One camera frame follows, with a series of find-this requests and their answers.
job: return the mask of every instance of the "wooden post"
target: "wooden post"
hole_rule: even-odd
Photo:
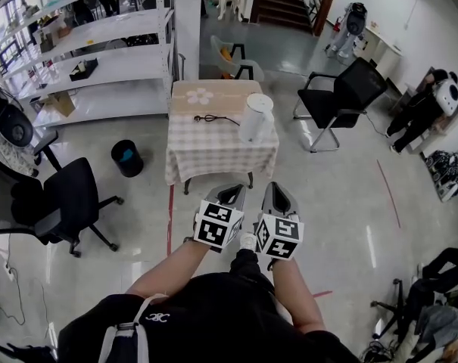
[[[328,17],[329,9],[332,7],[333,0],[322,0],[319,6],[316,21],[314,22],[313,34],[320,36]]]

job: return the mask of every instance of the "white electric kettle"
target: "white electric kettle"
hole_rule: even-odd
[[[239,138],[248,144],[259,144],[273,131],[273,100],[264,94],[251,94],[247,97],[244,115],[238,129]]]

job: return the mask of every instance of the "tiled floor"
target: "tiled floor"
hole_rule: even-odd
[[[222,31],[220,23],[209,20],[202,28],[203,64],[210,64],[210,31]],[[393,278],[404,279],[408,287],[417,262],[429,261],[445,247],[458,246],[458,197],[441,203],[421,159],[407,153],[401,157],[392,154],[385,137],[375,133],[363,117],[354,129],[335,131],[342,145],[339,152],[305,152],[301,147],[302,125],[291,115],[296,91],[305,78],[293,73],[307,73],[309,69],[337,73],[344,68],[335,60],[326,60],[322,52],[328,33],[316,41],[306,33],[274,26],[236,23],[234,28],[220,33],[220,37],[239,40],[237,36],[241,36],[251,58],[272,70],[266,72],[262,86],[274,100],[280,139],[273,180],[293,193],[306,222],[297,261],[314,293],[332,291],[318,299],[325,322],[359,354],[369,342],[378,317],[369,307],[370,301],[390,299]],[[328,87],[328,83],[320,81],[316,87]],[[382,97],[369,111],[380,131],[388,124],[383,109],[389,104],[388,98]],[[308,125],[311,132],[318,132],[314,125]],[[44,247],[34,238],[12,236],[11,264],[19,271],[26,324],[20,327],[0,315],[0,340],[49,343],[48,337],[44,340],[46,320],[40,282],[45,288],[48,321],[58,332],[108,294],[125,291],[143,271],[165,257],[170,192],[164,182],[167,126],[164,117],[139,117],[59,129],[61,138],[54,151],[61,164],[86,157],[100,198],[117,194],[126,200],[122,206],[112,204],[103,209],[97,224],[109,239],[120,244],[120,250],[112,253],[89,230],[81,238],[81,259],[68,254],[67,243]],[[132,139],[145,158],[144,171],[131,179],[121,176],[110,156],[113,145],[123,138]],[[378,163],[388,180],[401,227]],[[47,162],[41,165],[42,178],[52,172]],[[246,175],[200,176],[193,179],[188,196],[180,185],[175,187],[173,248],[191,234],[193,212],[200,199],[212,187],[239,181],[246,182]],[[256,219],[268,181],[255,174],[254,189],[248,191],[245,202],[246,229]],[[210,252],[198,273],[228,270],[236,247],[231,244],[222,254]],[[3,271],[3,263],[0,255],[0,305],[19,317],[17,288]],[[261,259],[261,264],[266,265],[267,260]]]

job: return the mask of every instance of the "staircase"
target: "staircase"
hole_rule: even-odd
[[[304,0],[260,0],[258,12],[258,21],[312,32]]]

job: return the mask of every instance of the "trash can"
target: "trash can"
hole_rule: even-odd
[[[111,150],[111,157],[121,173],[127,178],[132,178],[143,170],[143,160],[139,156],[135,143],[130,140],[116,143]]]

